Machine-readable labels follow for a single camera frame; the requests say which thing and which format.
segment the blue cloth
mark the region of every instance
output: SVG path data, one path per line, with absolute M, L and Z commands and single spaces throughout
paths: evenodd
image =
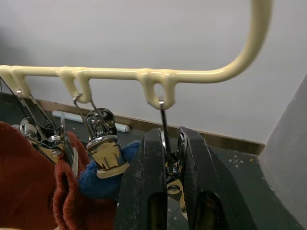
M 140 146 L 139 141 L 135 141 L 122 149 L 123 159 L 131 162 Z M 95 161 L 86 166 L 86 170 L 81 172 L 78 179 L 80 193 L 93 199 L 115 199 L 118 196 L 122 175 L 99 179 L 96 176 L 97 164 Z

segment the chrome clip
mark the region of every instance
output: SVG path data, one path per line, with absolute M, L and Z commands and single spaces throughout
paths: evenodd
M 122 158 L 113 113 L 105 108 L 96 108 L 91 100 L 90 103 L 94 109 L 84 118 L 77 105 L 80 96 L 80 93 L 77 94 L 73 103 L 90 135 L 86 150 L 98 166 L 97 177 L 102 179 L 124 173 L 129 164 Z

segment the white wall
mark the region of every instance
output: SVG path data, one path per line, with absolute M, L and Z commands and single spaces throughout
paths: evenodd
M 179 84 L 169 124 L 266 142 L 306 71 L 306 9 L 303 0 L 276 0 L 252 66 L 223 83 Z M 247 0 L 2 0 L 0 63 L 214 69 L 239 53 L 249 17 Z M 72 104 L 59 78 L 27 80 L 34 97 Z M 138 82 L 91 86 L 97 106 L 160 122 Z

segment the floor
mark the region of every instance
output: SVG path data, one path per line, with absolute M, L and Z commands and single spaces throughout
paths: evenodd
M 33 110 L 38 120 L 43 121 L 41 114 Z M 21 109 L 16 103 L 0 102 L 0 121 L 10 125 L 18 124 L 24 118 Z M 66 129 L 74 132 L 80 140 L 86 142 L 88 135 L 82 123 L 66 121 Z M 144 133 L 131 130 L 129 133 L 118 133 L 122 146 L 131 141 L 141 140 Z M 177 147 L 177 141 L 171 140 L 173 150 Z M 261 171 L 258 157 L 243 152 L 237 152 L 217 147 L 211 147 L 219 159 L 228 167 L 234 176 L 244 200 L 250 209 L 256 226 L 260 230 L 302 230 L 303 228 L 282 206 L 274 192 L 268 186 Z M 178 202 L 168 200 L 168 230 L 187 230 L 188 224 L 182 216 Z

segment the drying rack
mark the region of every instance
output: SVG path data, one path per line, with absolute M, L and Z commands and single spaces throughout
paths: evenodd
M 160 98 L 154 91 L 155 84 L 161 84 L 165 97 L 164 108 L 175 103 L 175 86 L 177 83 L 217 83 L 234 78 L 243 72 L 255 59 L 268 31 L 272 0 L 251 0 L 251 25 L 245 47 L 237 58 L 227 66 L 206 71 L 174 70 L 174 69 L 103 69 L 85 67 L 30 67 L 0 66 L 0 76 L 14 92 L 21 91 L 22 97 L 31 96 L 26 83 L 26 76 L 60 77 L 72 97 L 81 93 L 80 103 L 88 103 L 92 99 L 89 85 L 90 79 L 137 80 L 143 86 L 145 98 L 152 107 L 160 109 Z M 74 84 L 79 82 L 81 92 Z

